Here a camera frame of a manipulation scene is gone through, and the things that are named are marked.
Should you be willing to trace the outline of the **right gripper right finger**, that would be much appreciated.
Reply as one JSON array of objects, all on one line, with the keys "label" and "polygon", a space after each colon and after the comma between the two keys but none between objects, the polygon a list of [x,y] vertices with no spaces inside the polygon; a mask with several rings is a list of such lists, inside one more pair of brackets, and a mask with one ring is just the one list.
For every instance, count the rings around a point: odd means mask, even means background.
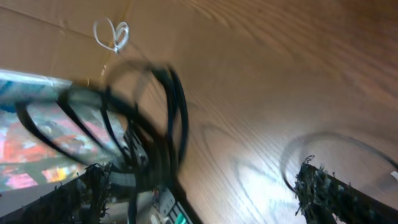
[{"label": "right gripper right finger", "polygon": [[307,223],[397,224],[397,210],[330,175],[324,167],[302,162],[296,175],[298,212]]}]

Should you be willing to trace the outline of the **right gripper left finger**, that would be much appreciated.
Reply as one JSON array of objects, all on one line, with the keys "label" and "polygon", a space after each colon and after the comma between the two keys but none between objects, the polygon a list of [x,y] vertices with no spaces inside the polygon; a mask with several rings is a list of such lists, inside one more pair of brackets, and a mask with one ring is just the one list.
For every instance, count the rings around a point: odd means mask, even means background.
[{"label": "right gripper left finger", "polygon": [[110,168],[88,166],[84,174],[1,217],[1,223],[100,223],[107,214]]}]

